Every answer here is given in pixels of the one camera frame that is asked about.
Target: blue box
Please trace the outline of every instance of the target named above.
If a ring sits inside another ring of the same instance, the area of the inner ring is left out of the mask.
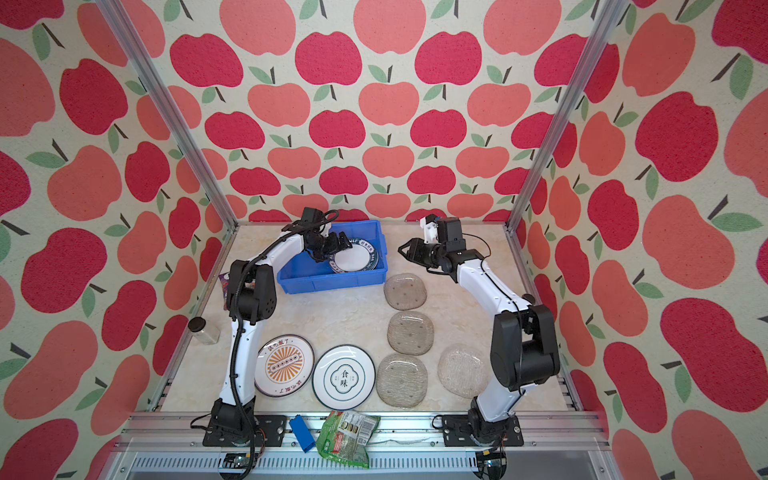
[[[277,274],[277,282],[285,293],[321,292],[354,286],[379,285],[386,281],[386,239],[382,224],[378,220],[362,222],[339,222],[331,227],[332,232],[344,232],[348,238],[362,238],[369,241],[379,252],[379,263],[373,270],[365,272],[334,273],[328,262],[317,263],[306,254],[296,255]]]

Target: glass jar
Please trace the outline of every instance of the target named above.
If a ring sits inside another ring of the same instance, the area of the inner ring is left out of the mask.
[[[187,328],[192,336],[204,345],[213,345],[219,341],[219,329],[214,324],[207,322],[202,316],[196,316],[190,320]]]

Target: apple wallpaper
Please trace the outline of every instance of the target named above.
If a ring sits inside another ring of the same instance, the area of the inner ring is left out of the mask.
[[[149,7],[126,6],[167,50]],[[98,476],[222,246],[110,35],[93,2],[0,4],[2,480]],[[173,92],[199,122],[192,94]]]
[[[507,220],[605,3],[121,1],[240,222]],[[760,478],[768,10],[618,24],[518,239],[625,479]],[[0,25],[0,480],[93,480],[225,229],[95,3]]]
[[[766,21],[631,3],[517,227],[625,480],[768,478]]]
[[[158,0],[147,5],[164,38],[136,27],[180,109],[200,105],[188,125],[241,222],[289,221],[306,206],[346,220],[434,210],[498,221],[602,3]],[[592,101],[618,66],[607,52]],[[146,102],[146,132],[168,138]],[[576,148],[568,133],[561,163]]]

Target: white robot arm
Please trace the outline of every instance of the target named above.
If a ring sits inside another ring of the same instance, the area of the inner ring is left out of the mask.
[[[255,438],[253,377],[260,346],[260,321],[269,318],[276,306],[275,276],[303,251],[316,261],[323,261],[330,254],[351,247],[343,233],[328,233],[329,222],[335,219],[328,218],[332,212],[305,209],[302,220],[286,226],[283,230],[289,233],[259,256],[232,263],[227,294],[233,318],[232,354],[220,398],[211,410],[208,428],[215,433],[212,436],[225,438],[233,445],[244,445]],[[424,240],[413,238],[398,251],[430,273],[450,276],[494,320],[490,361],[495,378],[472,400],[463,420],[466,425],[454,427],[463,429],[478,445],[497,445],[511,429],[514,414],[510,410],[525,391],[560,370],[554,320],[546,307],[533,306],[512,292],[477,250],[467,250],[458,218],[438,219],[430,215],[421,220],[421,226]],[[533,339],[523,342],[522,333],[532,334]]]
[[[527,390],[560,372],[554,318],[547,307],[531,305],[512,292],[477,250],[466,248],[458,218],[429,215],[420,224],[424,240],[412,238],[398,252],[428,273],[449,275],[494,322],[490,361],[495,378],[472,400],[468,425],[450,428],[461,429],[478,445],[497,445],[516,422],[510,412],[515,403]],[[532,339],[523,341],[523,333]],[[521,442],[522,436],[516,433]]]

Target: green snack bag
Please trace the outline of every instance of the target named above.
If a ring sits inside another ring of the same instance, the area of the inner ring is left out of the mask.
[[[317,438],[318,453],[343,465],[368,468],[366,445],[380,419],[354,410],[333,410]]]

